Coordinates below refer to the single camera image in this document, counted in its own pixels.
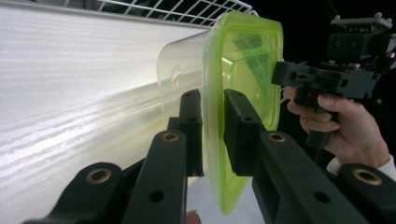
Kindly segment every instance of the white wire shelf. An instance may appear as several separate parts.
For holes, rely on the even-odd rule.
[[[218,16],[229,11],[258,16],[252,6],[238,0],[30,0],[29,2],[202,26],[212,26]]]

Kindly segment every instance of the container lid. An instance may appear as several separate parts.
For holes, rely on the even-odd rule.
[[[277,21],[234,11],[222,15],[206,38],[203,113],[207,171],[220,210],[229,215],[248,177],[233,173],[223,141],[223,91],[232,89],[244,93],[266,130],[276,129],[280,86],[271,80],[276,62],[282,60],[282,26]]]

